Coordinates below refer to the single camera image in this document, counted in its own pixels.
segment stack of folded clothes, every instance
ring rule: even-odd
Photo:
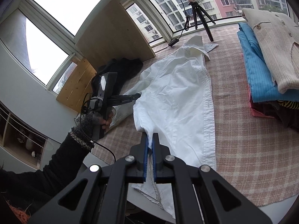
[[[299,27],[283,13],[243,9],[239,23],[253,116],[299,131]]]

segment sky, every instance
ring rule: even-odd
[[[73,35],[100,0],[34,0]],[[47,84],[67,58],[55,43],[28,19],[26,22],[27,49],[33,74]]]

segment triangular cutout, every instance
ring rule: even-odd
[[[212,182],[225,211],[231,211],[241,205],[241,201],[229,192],[221,183],[217,180],[213,180]]]
[[[58,204],[71,211],[74,211],[79,203],[82,193],[87,185],[88,180],[83,179],[75,188],[62,197]]]

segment plaid tablecloth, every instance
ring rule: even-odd
[[[299,134],[283,128],[275,119],[253,117],[249,110],[248,84],[237,37],[238,25],[211,29],[217,48],[206,62],[212,80],[215,112],[217,172],[257,206],[289,198],[298,191]],[[209,39],[205,31],[183,36],[174,47],[162,50],[144,62],[141,71],[164,58],[195,34]],[[138,74],[122,92],[132,88]],[[140,142],[133,116],[127,117],[101,139],[117,158],[129,153]],[[92,153],[111,164],[112,155],[98,146]]]

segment white string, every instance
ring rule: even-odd
[[[6,118],[4,118],[5,121],[7,121],[7,123],[9,123],[12,127],[14,127]],[[20,132],[23,136],[25,136],[26,138],[30,139],[28,136],[26,136],[25,134],[23,134],[22,132]],[[35,143],[36,145],[40,146],[42,149],[47,150],[46,148],[42,147],[40,144],[37,144],[35,141],[31,140],[33,143]]]
[[[13,119],[16,123],[18,123],[20,126],[22,126],[23,128],[25,128],[26,130],[28,130],[28,131],[30,131],[30,132],[32,132],[32,133],[34,133],[34,134],[36,134],[37,136],[39,136],[39,137],[41,137],[41,138],[43,138],[43,139],[45,139],[45,140],[47,140],[47,138],[44,138],[43,136],[41,136],[41,135],[39,135],[39,134],[37,134],[37,133],[35,133],[35,132],[33,132],[33,131],[31,131],[30,129],[27,129],[25,126],[23,126],[23,125],[21,125],[18,121],[16,121],[13,117],[10,117],[11,119]]]

